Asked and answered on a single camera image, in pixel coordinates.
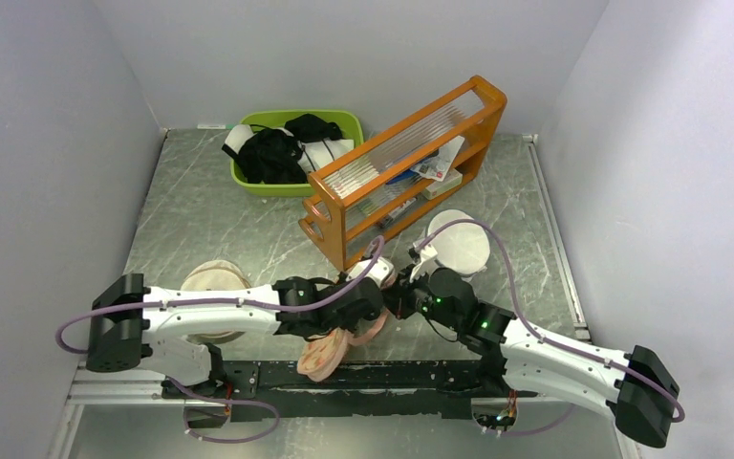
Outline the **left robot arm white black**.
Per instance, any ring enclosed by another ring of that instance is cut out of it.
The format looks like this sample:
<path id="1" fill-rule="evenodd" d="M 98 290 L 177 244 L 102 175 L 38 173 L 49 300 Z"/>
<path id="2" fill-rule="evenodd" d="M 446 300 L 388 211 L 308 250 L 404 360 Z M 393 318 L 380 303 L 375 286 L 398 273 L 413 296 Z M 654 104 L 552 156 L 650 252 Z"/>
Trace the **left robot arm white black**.
<path id="1" fill-rule="evenodd" d="M 350 275 L 338 282 L 290 277 L 238 291 L 194 292 L 147 287 L 125 274 L 92 303 L 86 367 L 95 373 L 142 368 L 211 398 L 227 377 L 218 350 L 189 337 L 226 331 L 309 340 L 354 330 L 383 308 L 390 274 Z"/>

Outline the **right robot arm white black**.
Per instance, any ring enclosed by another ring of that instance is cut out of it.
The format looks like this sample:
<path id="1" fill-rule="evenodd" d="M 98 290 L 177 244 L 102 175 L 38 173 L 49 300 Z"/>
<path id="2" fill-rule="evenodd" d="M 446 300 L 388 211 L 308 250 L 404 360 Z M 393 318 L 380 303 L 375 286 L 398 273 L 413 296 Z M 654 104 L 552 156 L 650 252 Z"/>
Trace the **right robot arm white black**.
<path id="1" fill-rule="evenodd" d="M 479 355 L 477 381 L 487 395 L 508 388 L 544 394 L 612 420 L 644 446 L 667 445 L 680 387 L 653 350 L 596 347 L 526 323 L 479 299 L 446 268 L 416 280 L 401 275 L 383 295 L 393 316 L 419 314 Z"/>

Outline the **floral pink mesh laundry bag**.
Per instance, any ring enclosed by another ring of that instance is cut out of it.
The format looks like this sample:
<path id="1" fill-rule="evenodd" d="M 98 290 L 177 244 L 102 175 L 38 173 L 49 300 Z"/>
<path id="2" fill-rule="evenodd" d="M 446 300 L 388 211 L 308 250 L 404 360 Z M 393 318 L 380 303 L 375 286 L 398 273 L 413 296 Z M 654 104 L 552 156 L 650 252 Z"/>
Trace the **floral pink mesh laundry bag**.
<path id="1" fill-rule="evenodd" d="M 389 313 L 384 310 L 361 335 L 335 329 L 327 336 L 305 344 L 296 363 L 298 374 L 319 383 L 329 378 L 351 347 L 358 347 L 372 340 L 383 328 Z"/>

